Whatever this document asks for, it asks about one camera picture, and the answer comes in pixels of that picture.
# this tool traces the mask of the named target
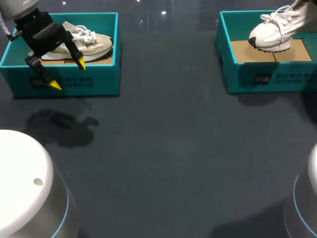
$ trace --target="white sneaker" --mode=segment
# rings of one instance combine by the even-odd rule
[[[264,22],[251,32],[248,42],[260,51],[288,50],[293,36],[316,18],[317,6],[313,2],[297,0],[270,15],[261,15]]]
[[[63,23],[64,28],[74,37],[78,49],[84,55],[85,62],[93,62],[108,58],[112,55],[113,40],[111,37],[96,34],[88,30],[85,26],[74,26],[69,22]],[[63,43],[55,50],[42,56],[42,60],[71,60],[72,57],[66,45]]]

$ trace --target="white cylinder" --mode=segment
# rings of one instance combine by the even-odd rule
[[[75,201],[45,148],[0,130],[0,238],[74,238]]]
[[[295,180],[284,208],[284,220],[290,238],[317,237],[317,146],[308,167]]]

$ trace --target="teal box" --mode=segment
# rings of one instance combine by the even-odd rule
[[[118,95],[121,74],[121,36],[118,13],[54,13],[55,22],[84,25],[98,34],[113,38],[112,64],[87,64],[80,70],[76,64],[45,65],[48,73],[57,80],[62,91],[40,85],[37,74],[26,65],[24,58],[31,51],[22,37],[9,42],[0,70],[14,96],[68,97]]]
[[[237,62],[231,41],[243,41],[262,22],[261,14],[273,11],[222,11],[216,47],[228,93],[307,92],[317,93],[317,33],[302,33],[312,61]]]

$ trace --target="gray tabletop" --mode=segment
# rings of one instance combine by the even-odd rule
[[[216,22],[185,33],[186,14],[166,23],[155,10],[121,14],[119,97],[14,100],[1,75],[0,128],[48,150],[79,238],[286,238],[283,199],[317,142],[317,97],[228,95],[205,31]]]

